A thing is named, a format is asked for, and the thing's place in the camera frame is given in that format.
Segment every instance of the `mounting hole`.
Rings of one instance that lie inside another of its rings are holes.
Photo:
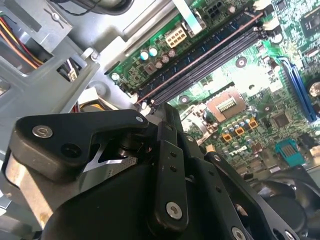
[[[286,240],[285,237],[277,229],[274,228],[273,233],[278,240]]]
[[[218,187],[218,186],[216,186],[216,187],[215,187],[215,190],[216,190],[218,193],[222,193],[221,188],[220,188],[220,187]]]
[[[61,147],[61,153],[67,158],[75,159],[81,156],[81,148],[73,143],[63,144]]]
[[[170,166],[170,170],[171,170],[172,172],[174,172],[174,173],[175,173],[176,171],[178,171],[175,166]]]

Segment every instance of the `screw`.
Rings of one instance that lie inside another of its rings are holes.
[[[173,201],[170,201],[165,206],[166,212],[173,219],[179,220],[182,218],[182,210],[178,204]]]
[[[221,158],[218,155],[213,155],[214,159],[217,160],[218,162],[221,161]]]
[[[36,137],[42,138],[42,139],[48,139],[54,134],[50,127],[44,126],[44,125],[35,126],[32,129],[32,133]]]
[[[288,238],[289,240],[295,240],[294,236],[292,236],[292,234],[291,234],[290,232],[285,231],[285,235],[287,236],[287,238]]]
[[[239,228],[234,226],[231,230],[236,240],[246,240],[244,233]]]
[[[194,139],[192,138],[192,136],[186,136],[186,138],[190,141],[190,142],[193,142]]]
[[[137,120],[138,120],[139,122],[141,122],[141,123],[144,122],[144,120],[143,120],[141,117],[139,117],[139,116],[136,116],[135,119],[137,119]]]

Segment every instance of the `black wire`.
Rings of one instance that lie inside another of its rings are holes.
[[[50,0],[50,1],[56,4],[61,2],[61,0]],[[64,9],[64,7],[58,4],[62,10],[64,10],[65,12],[73,16],[83,16],[89,12],[93,12],[96,14],[117,16],[117,15],[124,14],[126,11],[128,11],[135,0],[121,0],[117,5],[113,7],[101,6],[98,4],[100,1],[97,3],[95,2],[96,0],[70,0],[70,1],[84,9],[87,9],[87,11],[83,13],[79,13],[80,14],[79,15],[77,13],[73,13]]]
[[[72,16],[83,16],[86,15],[88,13],[90,13],[102,0],[98,0],[91,8],[87,9],[86,11],[82,12],[82,13],[74,13],[74,12],[70,12],[69,10],[65,9],[63,6],[61,6],[57,0],[51,0],[51,2],[56,3],[58,5],[59,8],[61,8],[63,11],[65,11],[67,14],[70,14]]]

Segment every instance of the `red wire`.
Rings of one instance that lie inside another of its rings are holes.
[[[8,29],[11,29],[11,28],[9,27],[9,25],[7,24],[7,22],[6,22],[2,17],[0,17],[0,21],[1,21]],[[16,37],[15,39],[18,41],[19,45],[20,45],[30,56],[33,56],[33,54],[28,50],[28,48],[26,48],[26,46],[20,41],[19,38]],[[34,64],[36,64],[38,67],[41,66],[41,64],[38,63],[37,61],[33,61],[33,62],[34,62]]]

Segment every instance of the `ram slot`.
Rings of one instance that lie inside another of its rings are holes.
[[[252,46],[259,41],[260,34],[258,32],[251,31],[250,34],[244,34],[230,43],[227,47],[223,48],[200,66],[194,68],[187,75],[182,76],[179,80],[173,84],[168,85],[166,90],[160,90],[158,94],[153,95],[155,105],[170,101],[175,96],[187,90],[194,83],[200,81],[214,70],[218,69],[223,64],[227,63],[233,57],[242,53],[244,50]]]
[[[257,21],[262,16],[262,13],[243,11],[227,24],[221,26],[219,30],[207,34],[197,44],[189,48],[188,53],[179,56],[168,68],[162,70],[148,83],[141,86],[138,91],[139,99],[137,103],[145,100],[150,101],[159,94],[159,91],[166,90],[174,82],[180,82],[181,78],[188,76],[190,71],[196,67],[202,66],[208,58],[241,38],[242,34],[252,31],[253,26],[257,25]]]

